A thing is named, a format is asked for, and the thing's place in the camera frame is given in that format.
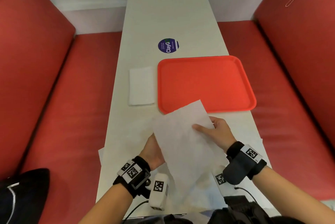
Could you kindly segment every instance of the black bag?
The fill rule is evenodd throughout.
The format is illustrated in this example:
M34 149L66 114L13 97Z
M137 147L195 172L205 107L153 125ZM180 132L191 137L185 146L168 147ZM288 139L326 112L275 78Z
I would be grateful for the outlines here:
M50 183L46 168L27 171L0 182L0 223L38 224Z

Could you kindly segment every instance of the seat backrest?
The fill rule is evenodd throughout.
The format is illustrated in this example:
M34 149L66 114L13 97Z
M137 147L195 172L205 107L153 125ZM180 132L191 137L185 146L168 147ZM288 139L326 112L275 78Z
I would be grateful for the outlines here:
M255 18L335 147L335 0L263 0Z
M0 0L0 179L15 171L74 34L49 0Z

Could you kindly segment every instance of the round blue sticker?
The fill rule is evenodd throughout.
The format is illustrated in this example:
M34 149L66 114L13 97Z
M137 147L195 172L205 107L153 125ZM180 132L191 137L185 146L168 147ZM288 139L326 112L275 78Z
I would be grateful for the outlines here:
M178 48L178 41L173 38L165 38L158 43L158 49L165 53L175 52Z

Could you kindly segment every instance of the red cushion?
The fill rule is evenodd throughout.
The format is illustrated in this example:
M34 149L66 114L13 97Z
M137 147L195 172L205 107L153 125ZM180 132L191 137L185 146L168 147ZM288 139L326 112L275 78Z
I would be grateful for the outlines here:
M263 0L255 16L335 146L335 0Z
M252 21L222 22L257 99L252 110L275 171L319 200L335 198L335 161Z
M95 204L121 33L78 35L24 171L50 169L39 224L77 223Z
M0 179L16 169L74 33L49 0L0 0Z

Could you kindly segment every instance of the hand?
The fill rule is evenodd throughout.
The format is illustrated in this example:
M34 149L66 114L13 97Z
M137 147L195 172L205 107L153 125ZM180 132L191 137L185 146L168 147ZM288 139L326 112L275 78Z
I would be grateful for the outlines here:
M199 124L193 124L192 128L212 138L214 143L226 153L229 147L236 142L227 122L224 119L209 117L214 123L215 129L208 129Z
M139 156L144 159L153 171L165 162L162 151L157 143L155 134L152 134L146 142Z

